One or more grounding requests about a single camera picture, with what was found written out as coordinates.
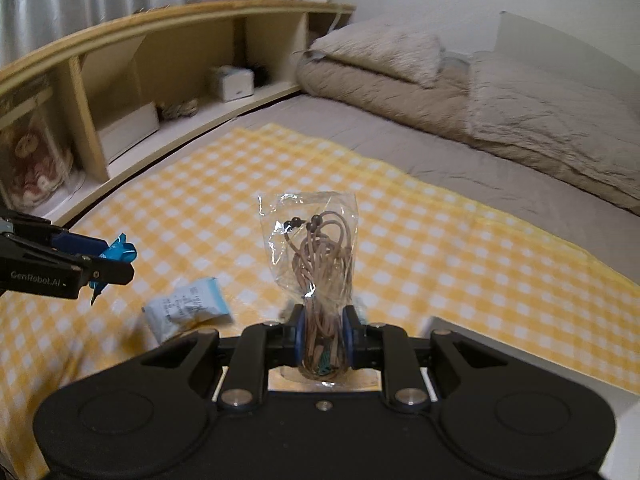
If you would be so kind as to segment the blue headset cover packet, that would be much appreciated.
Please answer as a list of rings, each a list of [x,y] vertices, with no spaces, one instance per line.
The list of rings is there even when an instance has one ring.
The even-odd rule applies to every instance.
[[[119,237],[117,237],[116,240],[114,240],[114,242],[108,246],[104,252],[102,252],[100,257],[103,259],[131,264],[136,260],[137,255],[137,248],[134,247],[134,244],[128,242],[125,233],[120,233]],[[104,289],[107,288],[107,282],[91,282],[90,288],[93,290],[91,303],[94,304]]]

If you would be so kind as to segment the framed doll picture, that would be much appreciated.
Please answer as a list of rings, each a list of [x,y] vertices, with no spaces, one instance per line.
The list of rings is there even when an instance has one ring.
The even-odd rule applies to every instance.
[[[1,101],[1,196],[10,208],[36,208],[67,182],[73,166],[51,87]]]

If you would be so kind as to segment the white blue paper packet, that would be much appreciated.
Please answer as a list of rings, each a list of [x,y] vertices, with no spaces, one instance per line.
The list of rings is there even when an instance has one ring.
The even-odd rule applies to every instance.
[[[151,299],[142,313],[156,342],[163,344],[198,324],[229,316],[230,309],[216,278],[199,278]]]

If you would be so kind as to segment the white tissue box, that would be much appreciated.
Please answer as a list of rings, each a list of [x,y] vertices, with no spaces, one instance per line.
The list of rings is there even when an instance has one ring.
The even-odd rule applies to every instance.
[[[254,94],[254,73],[248,68],[214,66],[207,78],[209,92],[219,101],[231,102]]]

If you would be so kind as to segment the yellow checkered cloth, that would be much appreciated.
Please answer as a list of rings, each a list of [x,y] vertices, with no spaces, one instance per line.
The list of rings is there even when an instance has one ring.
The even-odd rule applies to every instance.
[[[272,274],[305,235],[281,234],[281,196],[335,191],[324,232],[352,257],[352,292],[371,321],[424,330],[432,316],[637,392],[639,286],[584,248],[423,183],[337,144],[278,125],[236,128],[138,177],[76,231],[137,247],[134,280],[76,300],[1,299],[1,452],[22,479],[46,471],[38,404],[69,382],[154,348],[153,299],[213,278],[225,335],[279,316],[296,284]]]

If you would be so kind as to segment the beige quilted duvet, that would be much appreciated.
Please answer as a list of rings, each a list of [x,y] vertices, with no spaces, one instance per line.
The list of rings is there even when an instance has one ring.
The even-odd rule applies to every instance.
[[[330,60],[299,65],[305,91],[509,159],[639,210],[639,117],[604,90],[480,52],[430,88]]]

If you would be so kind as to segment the grey bed sheet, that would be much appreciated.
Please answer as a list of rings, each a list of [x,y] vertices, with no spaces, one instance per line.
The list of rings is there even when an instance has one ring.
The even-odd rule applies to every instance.
[[[639,278],[638,216],[516,162],[311,96],[293,96],[232,124],[252,130],[277,124],[328,139],[423,182],[513,214],[588,250],[627,278]]]

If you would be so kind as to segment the tan cord bag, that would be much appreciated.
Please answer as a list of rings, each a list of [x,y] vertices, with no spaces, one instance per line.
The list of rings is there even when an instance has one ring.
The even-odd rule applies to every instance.
[[[348,364],[342,311],[352,303],[359,211],[352,192],[287,192],[258,197],[270,272],[305,307],[304,359],[315,382],[336,382]]]

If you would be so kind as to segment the white flat box on shelf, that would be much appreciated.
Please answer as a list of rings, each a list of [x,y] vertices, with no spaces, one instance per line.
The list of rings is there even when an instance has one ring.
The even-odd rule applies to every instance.
[[[138,143],[152,136],[160,128],[156,106],[149,102],[143,106],[122,110],[96,126],[102,151],[108,162],[129,151]]]

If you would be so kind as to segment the wooden bedside shelf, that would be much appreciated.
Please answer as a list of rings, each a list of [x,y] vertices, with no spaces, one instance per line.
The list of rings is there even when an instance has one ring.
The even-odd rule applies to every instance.
[[[295,93],[295,55],[345,25],[350,4],[230,0],[143,11],[75,32],[2,68],[1,101],[49,86],[74,156],[67,182],[27,211],[65,223],[136,172],[228,120]],[[254,94],[222,102],[211,67],[254,73]],[[193,117],[160,123],[152,136],[108,162],[96,126],[122,110],[198,99]]]

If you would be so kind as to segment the small braided item on shelf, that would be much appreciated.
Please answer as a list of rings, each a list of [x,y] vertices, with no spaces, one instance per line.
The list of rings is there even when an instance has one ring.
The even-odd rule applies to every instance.
[[[176,104],[160,103],[157,104],[156,111],[158,119],[162,122],[193,117],[198,112],[198,99],[190,99]]]

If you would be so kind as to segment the fluffy cream pillow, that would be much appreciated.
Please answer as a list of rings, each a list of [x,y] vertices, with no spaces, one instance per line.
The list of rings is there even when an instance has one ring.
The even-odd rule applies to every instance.
[[[432,88],[442,67],[442,44],[424,21],[370,20],[350,24],[311,44],[331,60]]]

